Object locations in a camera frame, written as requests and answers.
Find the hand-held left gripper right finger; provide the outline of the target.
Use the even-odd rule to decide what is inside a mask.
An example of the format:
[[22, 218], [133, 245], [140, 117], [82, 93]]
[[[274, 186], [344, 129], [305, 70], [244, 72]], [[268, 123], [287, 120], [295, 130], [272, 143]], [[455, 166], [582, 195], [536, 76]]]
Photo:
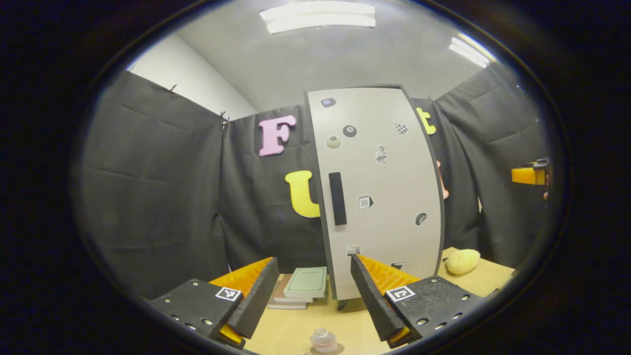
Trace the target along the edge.
[[390, 348], [432, 341], [483, 304], [483, 298], [439, 277], [412, 276], [354, 254], [350, 273], [377, 335]]

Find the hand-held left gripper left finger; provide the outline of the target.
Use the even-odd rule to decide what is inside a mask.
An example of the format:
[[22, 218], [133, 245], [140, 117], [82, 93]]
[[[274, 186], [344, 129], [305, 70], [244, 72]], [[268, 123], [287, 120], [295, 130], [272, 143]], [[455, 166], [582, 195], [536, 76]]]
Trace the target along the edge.
[[268, 257], [212, 281], [187, 280], [149, 304], [192, 332], [243, 349], [257, 329], [279, 275], [277, 258]]

